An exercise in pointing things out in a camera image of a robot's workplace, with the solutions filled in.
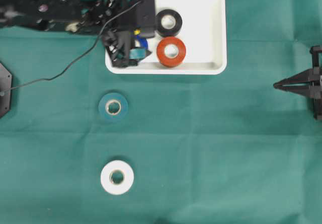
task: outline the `black tape roll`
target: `black tape roll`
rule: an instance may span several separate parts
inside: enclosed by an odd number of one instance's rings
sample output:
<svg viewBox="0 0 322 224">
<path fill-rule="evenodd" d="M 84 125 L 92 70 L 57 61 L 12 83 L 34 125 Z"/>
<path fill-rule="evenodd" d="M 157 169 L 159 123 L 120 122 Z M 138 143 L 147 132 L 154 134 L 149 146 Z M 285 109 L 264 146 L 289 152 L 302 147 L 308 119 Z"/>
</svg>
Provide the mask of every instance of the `black tape roll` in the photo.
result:
<svg viewBox="0 0 322 224">
<path fill-rule="evenodd" d="M 175 19 L 174 26 L 165 28 L 162 25 L 162 19 L 166 16 L 172 16 Z M 182 27 L 182 18 L 179 13 L 171 9 L 165 9 L 156 15 L 156 30 L 162 37 L 176 36 Z"/>
</svg>

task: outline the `blue tape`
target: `blue tape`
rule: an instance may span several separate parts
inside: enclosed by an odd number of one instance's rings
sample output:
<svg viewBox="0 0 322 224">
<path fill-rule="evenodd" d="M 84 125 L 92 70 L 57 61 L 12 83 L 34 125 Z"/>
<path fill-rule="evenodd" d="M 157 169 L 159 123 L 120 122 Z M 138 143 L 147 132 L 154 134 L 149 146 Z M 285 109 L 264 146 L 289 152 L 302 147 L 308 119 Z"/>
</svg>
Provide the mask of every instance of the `blue tape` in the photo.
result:
<svg viewBox="0 0 322 224">
<path fill-rule="evenodd" d="M 145 48 L 134 48 L 130 50 L 129 59 L 144 59 L 144 58 L 146 58 Z"/>
<path fill-rule="evenodd" d="M 112 113 L 108 113 L 107 111 L 107 104 L 108 103 L 117 103 L 120 105 L 119 112 L 115 115 Z M 109 93 L 102 97 L 99 103 L 99 113 L 100 116 L 106 120 L 107 122 L 117 122 L 121 119 L 123 119 L 129 110 L 129 105 L 127 103 L 127 100 L 124 96 L 122 96 L 119 93 Z"/>
<path fill-rule="evenodd" d="M 136 40 L 139 41 L 140 47 L 146 48 L 147 50 L 149 50 L 149 46 L 148 46 L 147 40 L 145 38 L 141 38 L 140 36 L 137 35 Z"/>
</svg>

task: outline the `black mount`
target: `black mount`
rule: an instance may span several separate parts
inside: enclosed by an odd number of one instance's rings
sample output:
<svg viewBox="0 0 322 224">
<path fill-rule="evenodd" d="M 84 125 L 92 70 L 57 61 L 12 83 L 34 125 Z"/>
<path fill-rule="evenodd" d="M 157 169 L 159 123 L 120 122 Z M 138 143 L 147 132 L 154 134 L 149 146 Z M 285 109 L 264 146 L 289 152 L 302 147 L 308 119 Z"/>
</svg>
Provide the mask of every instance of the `black mount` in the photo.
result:
<svg viewBox="0 0 322 224">
<path fill-rule="evenodd" d="M 0 92 L 11 87 L 12 75 L 0 63 Z M 0 95 L 0 118 L 2 118 L 10 110 L 11 91 L 3 96 Z"/>
<path fill-rule="evenodd" d="M 322 120 L 322 69 L 319 64 L 322 46 L 312 47 L 310 53 L 313 64 L 311 69 L 275 83 L 274 88 L 313 99 L 314 117 Z"/>
</svg>

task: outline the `white plastic tray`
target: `white plastic tray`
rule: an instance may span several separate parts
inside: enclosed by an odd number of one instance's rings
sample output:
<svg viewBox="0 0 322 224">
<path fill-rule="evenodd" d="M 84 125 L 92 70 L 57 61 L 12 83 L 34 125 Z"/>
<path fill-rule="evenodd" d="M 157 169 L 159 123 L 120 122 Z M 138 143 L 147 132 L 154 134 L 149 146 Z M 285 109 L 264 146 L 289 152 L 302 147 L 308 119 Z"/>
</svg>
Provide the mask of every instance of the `white plastic tray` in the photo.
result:
<svg viewBox="0 0 322 224">
<path fill-rule="evenodd" d="M 167 68 L 159 63 L 156 47 L 159 34 L 148 39 L 152 54 L 138 66 L 112 67 L 106 52 L 105 64 L 116 74 L 220 74 L 227 66 L 225 0 L 155 0 L 156 13 L 163 9 L 177 11 L 183 20 L 176 36 L 186 45 L 187 55 L 182 64 Z"/>
</svg>

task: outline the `black wire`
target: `black wire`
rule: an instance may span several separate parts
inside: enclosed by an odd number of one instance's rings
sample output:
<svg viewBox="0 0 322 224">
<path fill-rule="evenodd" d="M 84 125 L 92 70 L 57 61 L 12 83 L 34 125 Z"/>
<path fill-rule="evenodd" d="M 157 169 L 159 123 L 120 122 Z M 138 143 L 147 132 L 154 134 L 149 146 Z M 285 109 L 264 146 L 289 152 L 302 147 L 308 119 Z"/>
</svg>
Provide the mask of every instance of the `black wire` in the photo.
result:
<svg viewBox="0 0 322 224">
<path fill-rule="evenodd" d="M 114 19 L 116 19 L 117 17 L 121 16 L 122 14 L 125 14 L 127 13 L 128 11 L 130 11 L 131 9 L 133 9 L 135 6 L 137 6 L 139 3 L 141 3 L 142 1 L 138 1 L 136 2 L 135 4 L 133 4 L 131 7 L 129 7 L 128 9 L 120 12 L 119 14 L 115 15 L 114 17 L 110 18 L 104 25 L 103 27 L 101 28 L 94 44 L 92 45 L 91 48 L 89 48 L 87 51 L 85 51 L 82 55 L 80 55 L 79 57 L 77 57 L 76 59 L 74 59 L 71 63 L 68 64 L 68 66 L 61 72 L 59 73 L 58 75 L 52 77 L 52 78 L 40 78 L 40 79 L 37 79 L 37 80 L 33 80 L 31 82 L 28 82 L 28 83 L 25 83 L 25 84 L 22 84 L 22 85 L 19 85 L 19 86 L 16 86 L 16 87 L 11 87 L 7 90 L 4 90 L 4 91 L 1 91 L 0 92 L 0 96 L 4 96 L 5 92 L 8 92 L 8 91 L 11 91 L 11 90 L 14 90 L 14 89 L 17 89 L 17 88 L 21 88 L 21 87 L 25 87 L 25 86 L 28 86 L 28 85 L 31 85 L 31 84 L 34 84 L 36 82 L 42 82 L 42 81 L 52 81 L 58 77 L 60 77 L 61 75 L 63 75 L 74 63 L 76 63 L 77 61 L 79 61 L 81 58 L 83 58 L 85 55 L 87 55 L 88 53 L 90 53 L 97 45 L 98 41 L 100 40 L 101 36 L 102 36 L 102 33 L 105 29 L 105 27 L 111 22 L 113 21 Z"/>
</svg>

